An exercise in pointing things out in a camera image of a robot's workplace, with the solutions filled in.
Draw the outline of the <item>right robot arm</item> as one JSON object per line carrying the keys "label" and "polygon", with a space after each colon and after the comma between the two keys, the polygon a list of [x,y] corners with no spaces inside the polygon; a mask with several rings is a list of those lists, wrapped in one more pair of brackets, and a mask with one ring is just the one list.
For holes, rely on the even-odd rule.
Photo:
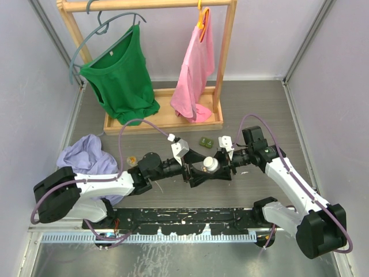
{"label": "right robot arm", "polygon": [[269,197],[254,203],[253,221],[259,227],[275,224],[288,232],[309,259],[337,251],[347,239],[346,212],[332,205],[294,169],[285,153],[268,145],[259,126],[242,131],[246,148],[235,151],[231,137],[219,137],[219,147],[233,168],[253,164],[272,179],[289,198],[295,211]]}

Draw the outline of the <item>white pill bottle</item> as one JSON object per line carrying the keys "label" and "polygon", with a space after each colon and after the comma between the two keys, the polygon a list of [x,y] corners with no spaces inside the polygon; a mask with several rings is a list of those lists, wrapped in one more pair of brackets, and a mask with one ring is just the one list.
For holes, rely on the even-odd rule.
{"label": "white pill bottle", "polygon": [[203,161],[204,171],[213,173],[216,172],[220,168],[219,161],[211,156],[208,156]]}

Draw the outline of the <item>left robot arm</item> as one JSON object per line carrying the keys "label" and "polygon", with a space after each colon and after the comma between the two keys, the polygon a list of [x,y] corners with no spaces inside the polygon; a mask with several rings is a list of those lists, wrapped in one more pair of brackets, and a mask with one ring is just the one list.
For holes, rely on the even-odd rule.
{"label": "left robot arm", "polygon": [[175,156],[165,161],[154,152],[147,153],[137,165],[116,174],[89,175],[62,167],[33,188],[36,207],[32,224],[52,223],[65,217],[86,219],[108,229],[115,214],[108,196],[135,196],[152,188],[152,182],[181,175],[190,186],[215,178],[220,173],[220,159],[203,156],[173,145]]}

